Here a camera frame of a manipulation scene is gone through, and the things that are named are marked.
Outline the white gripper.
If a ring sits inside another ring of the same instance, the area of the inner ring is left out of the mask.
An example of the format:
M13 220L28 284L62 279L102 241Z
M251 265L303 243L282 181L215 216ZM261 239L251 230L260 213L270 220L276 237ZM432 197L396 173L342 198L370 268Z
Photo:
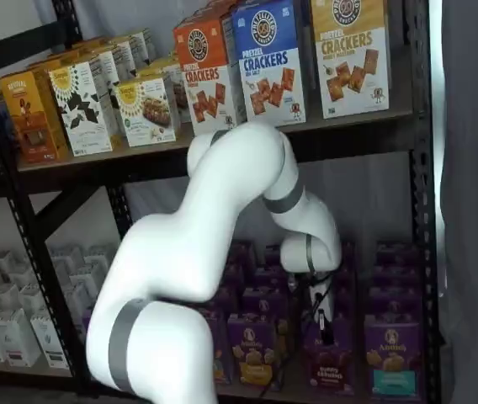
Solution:
M334 294L332 277L315 279L315 284L308 288L313 320L318 322L322 343L327 346L334 344L332 319L334 314Z

